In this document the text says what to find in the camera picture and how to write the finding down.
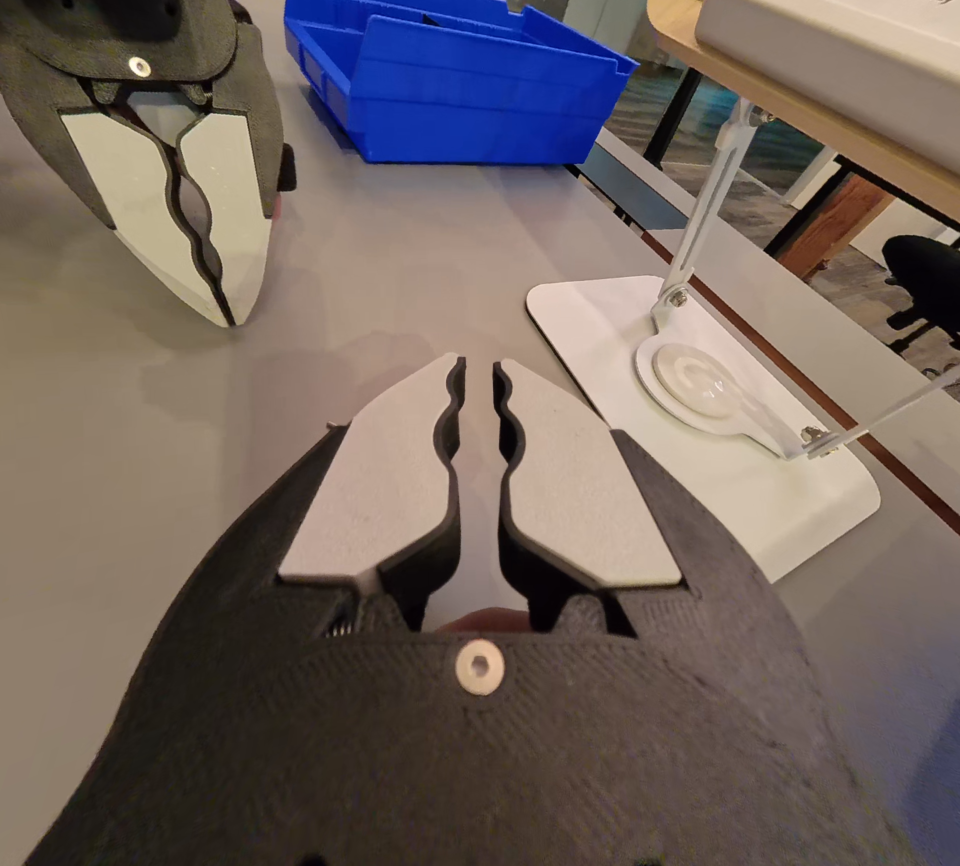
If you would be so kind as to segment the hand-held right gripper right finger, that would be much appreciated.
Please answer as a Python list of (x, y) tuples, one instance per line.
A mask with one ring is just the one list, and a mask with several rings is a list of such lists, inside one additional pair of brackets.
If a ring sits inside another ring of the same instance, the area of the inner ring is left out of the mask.
[(493, 364), (500, 487), (498, 556), (548, 632), (574, 596), (675, 588), (682, 572), (613, 432), (594, 411), (516, 360)]

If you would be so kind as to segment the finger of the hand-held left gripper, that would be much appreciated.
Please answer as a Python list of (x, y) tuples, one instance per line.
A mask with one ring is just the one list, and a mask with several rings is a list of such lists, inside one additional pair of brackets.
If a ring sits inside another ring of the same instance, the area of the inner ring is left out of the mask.
[(228, 319), (195, 261), (193, 232), (172, 199), (172, 171), (158, 140), (100, 111), (60, 120), (121, 242), (175, 296), (218, 327)]
[(220, 289), (234, 324), (242, 326), (258, 300), (271, 236), (247, 118), (210, 112), (181, 135), (178, 153), (209, 208)]

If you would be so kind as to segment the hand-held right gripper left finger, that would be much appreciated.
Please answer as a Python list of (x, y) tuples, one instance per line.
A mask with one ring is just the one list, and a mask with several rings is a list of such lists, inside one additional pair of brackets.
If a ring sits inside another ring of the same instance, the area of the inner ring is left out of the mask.
[(381, 392), (345, 429), (278, 568), (286, 583), (390, 596), (421, 630), (461, 556), (460, 446), (467, 360), (446, 353)]

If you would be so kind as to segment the blue plastic bin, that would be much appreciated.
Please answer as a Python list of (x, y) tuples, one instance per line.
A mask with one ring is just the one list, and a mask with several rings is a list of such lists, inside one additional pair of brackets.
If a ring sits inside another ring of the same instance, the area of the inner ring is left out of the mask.
[(284, 27), (371, 164), (581, 164), (637, 68), (505, 0), (285, 0)]

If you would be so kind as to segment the grey desk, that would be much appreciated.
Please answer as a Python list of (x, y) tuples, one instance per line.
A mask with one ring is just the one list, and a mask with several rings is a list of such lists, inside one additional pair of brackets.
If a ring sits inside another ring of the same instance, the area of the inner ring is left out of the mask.
[(2, 864), (918, 863), (781, 600), (577, 397), (678, 586), (421, 632), (388, 592), (282, 582), (361, 413), (451, 352), (414, 439), (473, 549), (441, 599), (478, 605), (539, 437), (518, 400), (570, 395), (525, 386), (564, 375), (522, 282), (627, 250), (566, 238), (594, 206), (566, 172), (365, 167), (292, 80), (299, 190), (245, 331), (150, 292), (37, 162), (6, 200)]

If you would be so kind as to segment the round white disc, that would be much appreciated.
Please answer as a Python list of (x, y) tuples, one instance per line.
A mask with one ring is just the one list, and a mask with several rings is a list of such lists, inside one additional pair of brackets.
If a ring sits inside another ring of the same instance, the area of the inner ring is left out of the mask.
[(714, 356), (688, 344), (662, 345), (652, 357), (660, 385), (686, 409), (715, 419), (741, 410), (741, 391), (733, 373)]

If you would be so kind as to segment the white metal stand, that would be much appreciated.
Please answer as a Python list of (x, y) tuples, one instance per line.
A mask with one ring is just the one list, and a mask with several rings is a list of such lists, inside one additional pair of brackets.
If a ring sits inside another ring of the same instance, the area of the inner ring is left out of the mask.
[[(951, 368), (864, 425), (823, 428), (690, 293), (694, 260), (757, 128), (769, 114), (739, 98), (666, 278), (542, 284), (528, 312), (606, 424), (625, 432), (723, 524), (773, 583), (865, 521), (879, 488), (853, 440), (958, 381)], [(661, 385), (652, 357), (678, 343), (728, 368), (741, 391), (730, 418), (691, 412)]]

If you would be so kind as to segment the brown wooden leg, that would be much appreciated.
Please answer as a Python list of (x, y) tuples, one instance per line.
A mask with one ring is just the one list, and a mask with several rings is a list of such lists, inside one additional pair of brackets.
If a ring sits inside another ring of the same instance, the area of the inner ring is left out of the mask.
[(764, 247), (789, 273), (810, 282), (843, 249), (851, 245), (894, 202), (885, 180), (846, 157), (806, 204)]

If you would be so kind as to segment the black framed panel stand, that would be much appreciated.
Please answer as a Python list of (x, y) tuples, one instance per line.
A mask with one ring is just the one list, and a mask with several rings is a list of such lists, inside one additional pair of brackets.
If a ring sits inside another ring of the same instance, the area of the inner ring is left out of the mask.
[(702, 73), (688, 67), (684, 70), (677, 90), (666, 106), (663, 115), (657, 122), (654, 131), (647, 143), (642, 156), (643, 159), (657, 169), (663, 168), (666, 152), (674, 140), (678, 129), (690, 107), (695, 93), (698, 91)]

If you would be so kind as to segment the black office chair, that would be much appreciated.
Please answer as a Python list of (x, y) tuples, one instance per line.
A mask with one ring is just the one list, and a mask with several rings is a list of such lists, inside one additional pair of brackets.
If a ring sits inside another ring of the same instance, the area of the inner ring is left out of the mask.
[(882, 246), (882, 255), (890, 273), (888, 284), (901, 287), (911, 298), (906, 309), (887, 318), (894, 331), (921, 323), (913, 332), (889, 344), (901, 355), (921, 336), (933, 329), (949, 337), (954, 350), (959, 349), (959, 250), (937, 240), (918, 235), (889, 238)]

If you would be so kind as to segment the white instruction board box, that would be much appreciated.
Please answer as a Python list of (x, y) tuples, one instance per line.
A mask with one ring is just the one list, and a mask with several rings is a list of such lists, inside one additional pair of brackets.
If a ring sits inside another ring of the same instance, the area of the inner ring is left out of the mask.
[(889, 185), (957, 221), (956, 174), (893, 140), (843, 117), (803, 92), (699, 42), (695, 27), (703, 0), (647, 0), (660, 49), (746, 98), (775, 118), (842, 154)]

